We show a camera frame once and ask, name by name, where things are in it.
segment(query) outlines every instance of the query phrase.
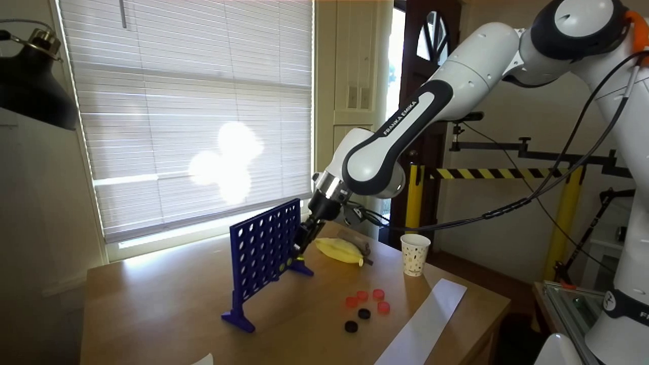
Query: paper cup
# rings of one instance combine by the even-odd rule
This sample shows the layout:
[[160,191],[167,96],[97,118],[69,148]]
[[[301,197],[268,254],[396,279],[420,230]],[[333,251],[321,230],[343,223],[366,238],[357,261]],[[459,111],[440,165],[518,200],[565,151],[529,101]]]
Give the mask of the paper cup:
[[422,277],[430,240],[417,234],[402,235],[403,274]]

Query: wooden table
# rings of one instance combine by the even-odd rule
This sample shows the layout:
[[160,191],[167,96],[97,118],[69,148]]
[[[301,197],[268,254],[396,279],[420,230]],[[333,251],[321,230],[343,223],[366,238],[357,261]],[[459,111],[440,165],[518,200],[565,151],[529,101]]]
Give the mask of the wooden table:
[[[81,363],[190,365],[214,363],[376,363],[428,297],[425,279],[402,274],[400,251],[328,223],[324,238],[368,243],[373,267],[333,263],[310,247],[312,279],[285,272],[246,302],[256,324],[248,336],[220,320],[232,309],[230,240],[150,254],[87,274]],[[431,350],[430,363],[488,363],[509,300],[476,285],[425,267],[434,279],[466,287],[466,294]],[[359,333],[345,298],[383,288],[391,312],[373,310]]]

